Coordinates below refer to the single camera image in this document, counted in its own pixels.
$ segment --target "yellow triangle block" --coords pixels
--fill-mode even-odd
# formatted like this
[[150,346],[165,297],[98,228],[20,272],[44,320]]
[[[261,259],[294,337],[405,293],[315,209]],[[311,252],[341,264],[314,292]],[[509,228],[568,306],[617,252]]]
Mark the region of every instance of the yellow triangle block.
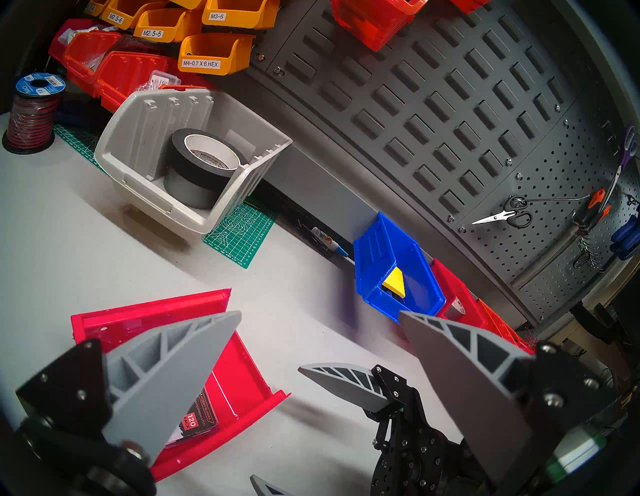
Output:
[[404,278],[402,277],[402,271],[398,267],[391,271],[391,274],[382,285],[396,293],[400,298],[404,298]]

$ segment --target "blue storage bin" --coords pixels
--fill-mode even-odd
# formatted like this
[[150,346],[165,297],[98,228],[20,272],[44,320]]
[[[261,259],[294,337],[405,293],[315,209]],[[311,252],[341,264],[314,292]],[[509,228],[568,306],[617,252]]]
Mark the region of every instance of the blue storage bin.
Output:
[[[444,295],[420,246],[382,212],[353,248],[356,292],[391,320],[398,322],[401,310],[434,316],[444,306]],[[396,266],[404,276],[401,301],[381,289]]]

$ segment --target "pegboard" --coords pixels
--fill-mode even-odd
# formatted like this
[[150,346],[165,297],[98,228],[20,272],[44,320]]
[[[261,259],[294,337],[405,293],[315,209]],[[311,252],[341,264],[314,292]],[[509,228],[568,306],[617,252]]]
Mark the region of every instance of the pegboard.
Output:
[[[616,171],[618,157],[614,153],[624,128],[599,75],[594,74],[593,80],[593,86],[580,95],[562,120],[491,197],[456,224],[458,229],[465,227],[466,232],[460,236],[466,243],[507,283],[565,232],[570,226],[572,210],[589,201],[558,200],[591,194],[599,188],[606,190]],[[611,124],[603,127],[607,121]],[[518,179],[518,174],[522,174],[522,179]],[[638,197],[639,189],[638,171],[632,161],[609,200],[611,213],[588,237],[602,264],[612,255],[609,252],[611,235],[627,222],[636,208],[627,205],[624,193]],[[505,221],[471,224],[501,212],[504,201],[512,194],[554,200],[530,203],[527,210],[533,215],[533,221],[525,229],[513,228]],[[519,290],[521,301],[538,319],[552,314],[597,274],[589,264],[573,268],[573,260],[579,255],[576,241]]]

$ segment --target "yellow plastic piece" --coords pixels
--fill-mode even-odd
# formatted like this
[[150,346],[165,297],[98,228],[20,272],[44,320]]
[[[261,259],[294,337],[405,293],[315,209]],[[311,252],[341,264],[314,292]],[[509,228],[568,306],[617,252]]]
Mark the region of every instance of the yellow plastic piece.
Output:
[[177,3],[180,7],[184,7],[189,10],[202,10],[204,9],[207,0],[173,0],[173,3]]
[[389,274],[389,277],[385,279],[382,285],[396,293],[400,298],[405,297],[404,278],[402,271],[398,267],[391,271],[391,274]]
[[102,9],[104,8],[105,5],[107,5],[108,2],[109,0],[104,0],[104,2],[94,2],[92,0],[84,8],[84,13],[88,15],[93,15],[94,17],[98,17],[102,12]]
[[224,76],[249,67],[253,35],[202,33],[180,45],[178,69]]
[[280,0],[207,0],[202,24],[266,29],[276,22]]
[[120,29],[135,28],[143,12],[164,8],[169,2],[151,2],[147,0],[110,0],[100,18]]
[[138,19],[134,36],[155,42],[181,42],[202,30],[200,12],[184,8],[147,10]]

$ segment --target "green cutting mat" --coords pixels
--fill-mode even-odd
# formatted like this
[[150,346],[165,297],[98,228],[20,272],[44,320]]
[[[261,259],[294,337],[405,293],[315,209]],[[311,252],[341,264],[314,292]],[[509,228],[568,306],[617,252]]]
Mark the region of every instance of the green cutting mat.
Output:
[[[54,125],[53,129],[76,152],[106,174],[93,158],[99,136],[78,127],[61,124]],[[271,229],[274,219],[275,212],[248,197],[245,203],[222,219],[216,230],[203,236],[202,241],[246,269]]]

